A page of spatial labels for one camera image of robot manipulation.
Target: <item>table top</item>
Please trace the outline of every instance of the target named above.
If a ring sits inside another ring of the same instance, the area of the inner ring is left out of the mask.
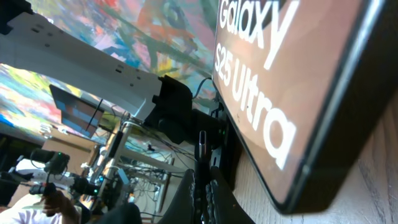
[[[398,93],[328,210],[308,215],[278,214],[245,152],[238,164],[234,194],[258,224],[398,223]]]

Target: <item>wooden table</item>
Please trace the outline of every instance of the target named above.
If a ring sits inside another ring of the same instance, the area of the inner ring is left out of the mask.
[[[258,224],[398,223],[398,93],[328,210],[318,214],[279,215],[245,152],[238,165],[234,194]]]

